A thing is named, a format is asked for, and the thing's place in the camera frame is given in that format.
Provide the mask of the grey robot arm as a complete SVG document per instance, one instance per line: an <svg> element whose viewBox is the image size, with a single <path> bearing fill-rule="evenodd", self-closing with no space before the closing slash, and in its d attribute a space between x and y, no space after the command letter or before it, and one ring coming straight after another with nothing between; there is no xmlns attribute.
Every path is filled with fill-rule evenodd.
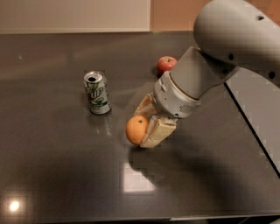
<svg viewBox="0 0 280 224"><path fill-rule="evenodd" d="M212 0L193 27L196 45L162 74L135 111L150 118L139 145L153 148L166 139L179 118L187 118L210 88L240 68L275 86L280 84L280 27L244 0Z"/></svg>

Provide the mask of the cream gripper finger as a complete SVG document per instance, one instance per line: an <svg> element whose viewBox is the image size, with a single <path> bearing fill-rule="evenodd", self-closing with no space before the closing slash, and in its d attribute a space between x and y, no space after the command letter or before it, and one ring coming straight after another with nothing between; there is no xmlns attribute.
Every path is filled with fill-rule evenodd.
<svg viewBox="0 0 280 224"><path fill-rule="evenodd" d="M167 116L153 115L140 146L154 148L177 128L177 120Z"/></svg>
<svg viewBox="0 0 280 224"><path fill-rule="evenodd" d="M152 93L149 93L142 99L139 106L136 108L134 115L148 117L156 113L157 110L153 103L153 95Z"/></svg>

